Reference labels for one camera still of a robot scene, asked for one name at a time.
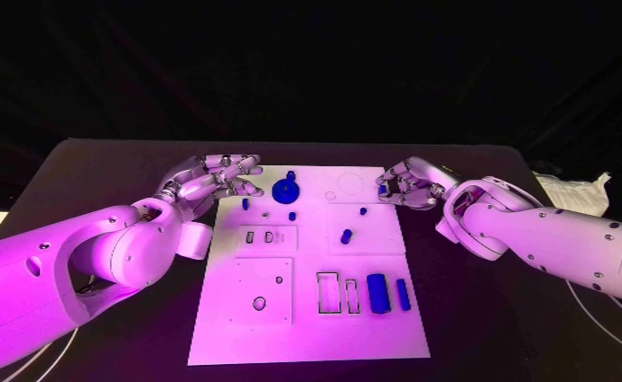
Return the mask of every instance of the rectangular hole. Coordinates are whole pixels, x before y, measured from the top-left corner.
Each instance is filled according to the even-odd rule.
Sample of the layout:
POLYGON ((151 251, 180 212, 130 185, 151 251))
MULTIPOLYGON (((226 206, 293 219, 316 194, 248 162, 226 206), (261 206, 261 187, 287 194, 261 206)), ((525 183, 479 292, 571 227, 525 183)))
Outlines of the rectangular hole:
POLYGON ((346 280, 347 313, 356 315, 360 312, 359 294, 356 292, 356 280, 346 280))
POLYGON ((340 313, 339 275, 336 272, 317 273, 319 312, 340 313))

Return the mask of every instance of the white board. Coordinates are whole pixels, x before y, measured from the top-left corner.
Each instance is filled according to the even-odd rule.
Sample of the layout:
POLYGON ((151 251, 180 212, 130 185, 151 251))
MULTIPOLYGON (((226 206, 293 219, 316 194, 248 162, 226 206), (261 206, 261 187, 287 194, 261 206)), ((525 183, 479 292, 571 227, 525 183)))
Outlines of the white board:
POLYGON ((248 199, 248 210, 241 198, 220 200, 187 365, 428 357, 395 208, 376 199, 382 172, 264 166, 251 180, 265 196, 248 199), (296 173, 300 196, 283 205, 271 189, 287 171, 296 173), (339 240, 343 228, 353 233, 347 244, 339 240), (265 243, 268 231, 274 236, 265 243), (277 232, 284 240, 274 242, 277 232), (386 278, 391 311, 382 315, 369 305, 366 276, 373 273, 386 278), (408 311, 399 308, 398 279, 405 280, 408 311))

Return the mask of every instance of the robotic hand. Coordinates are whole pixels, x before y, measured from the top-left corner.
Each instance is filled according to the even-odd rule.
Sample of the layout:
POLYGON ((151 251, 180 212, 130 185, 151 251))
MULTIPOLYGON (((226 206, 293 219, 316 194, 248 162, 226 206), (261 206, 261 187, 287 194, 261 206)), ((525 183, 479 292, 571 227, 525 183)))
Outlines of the robotic hand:
POLYGON ((460 182, 447 168, 411 157, 376 179, 379 199, 411 209, 444 200, 437 231, 495 261, 512 249, 535 269, 622 298, 619 223, 555 208, 493 177, 460 182), (388 192, 397 180, 399 193, 388 192))
POLYGON ((238 175, 257 155, 189 158, 151 198, 0 240, 0 368, 93 319, 164 275, 174 254, 203 259, 210 227, 193 222, 213 201, 261 196, 238 175), (96 278, 73 291, 67 264, 96 278))

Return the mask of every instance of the black table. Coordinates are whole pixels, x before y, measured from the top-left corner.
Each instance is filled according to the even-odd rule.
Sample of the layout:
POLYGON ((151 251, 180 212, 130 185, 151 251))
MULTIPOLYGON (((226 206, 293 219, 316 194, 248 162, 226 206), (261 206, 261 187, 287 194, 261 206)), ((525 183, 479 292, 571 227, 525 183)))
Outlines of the black table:
MULTIPOLYGON (((1 237, 132 203, 153 194, 161 175, 190 155, 222 153, 258 153, 264 164, 385 168, 418 155, 467 178, 495 175, 548 201, 509 147, 70 139, 31 179, 1 237)), ((398 208, 398 216, 430 359, 186 367, 206 262, 177 257, 163 279, 79 329, 44 380, 619 381, 622 346, 587 318, 564 282, 532 270, 511 253, 487 262, 446 240, 434 230, 438 208, 398 208)), ((212 224, 213 218, 215 209, 205 222, 212 224)), ((577 292, 593 312, 620 320, 607 297, 586 289, 577 292)), ((23 380, 39 377, 67 339, 53 343, 23 380)), ((1 369, 0 377, 17 366, 1 369)))

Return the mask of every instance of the white wire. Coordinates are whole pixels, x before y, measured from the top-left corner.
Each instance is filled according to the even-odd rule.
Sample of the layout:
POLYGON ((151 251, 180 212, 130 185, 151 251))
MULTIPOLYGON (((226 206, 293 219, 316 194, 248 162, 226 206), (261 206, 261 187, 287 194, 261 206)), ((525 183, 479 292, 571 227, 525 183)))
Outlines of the white wire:
POLYGON ((619 304, 617 298, 616 298, 616 297, 613 297, 613 296, 610 296, 610 295, 607 295, 607 297, 613 300, 613 302, 616 303, 616 306, 617 306, 619 308, 622 308, 622 304, 619 304))
POLYGON ((591 316, 591 313, 587 311, 587 308, 583 306, 583 303, 580 302, 580 299, 578 299, 578 297, 577 297, 577 293, 574 292, 574 289, 573 289, 573 286, 570 285, 570 282, 568 281, 565 281, 565 285, 567 285, 567 288, 570 289, 570 292, 571 292, 571 294, 573 294, 573 297, 574 297, 574 300, 578 302, 578 305, 580 305, 580 308, 583 309, 583 311, 586 312, 586 315, 590 317, 590 320, 593 321, 593 323, 596 323, 597 325, 599 325, 599 327, 600 327, 600 329, 609 334, 609 336, 612 337, 612 339, 619 343, 619 344, 622 344, 622 340, 619 340, 614 336, 613 336, 613 334, 612 334, 612 332, 603 327, 603 325, 600 324, 600 322, 596 320, 596 318, 591 316))
POLYGON ((60 354, 57 355, 57 358, 56 358, 55 362, 52 363, 52 365, 49 366, 49 369, 44 371, 43 375, 36 379, 34 382, 42 382, 43 378, 47 376, 47 373, 52 371, 52 368, 56 366, 57 362, 60 361, 60 358, 65 355, 65 352, 67 351, 70 342, 73 341, 76 332, 78 332, 78 328, 73 330, 73 334, 70 335, 70 338, 69 338, 67 344, 65 346, 65 349, 62 350, 60 354))
POLYGON ((50 344, 52 342, 47 343, 46 346, 34 353, 33 357, 26 361, 26 364, 23 364, 23 366, 11 373, 11 375, 3 380, 3 382, 10 382, 20 375, 21 371, 31 365, 34 360, 42 356, 42 353, 49 348, 50 344))

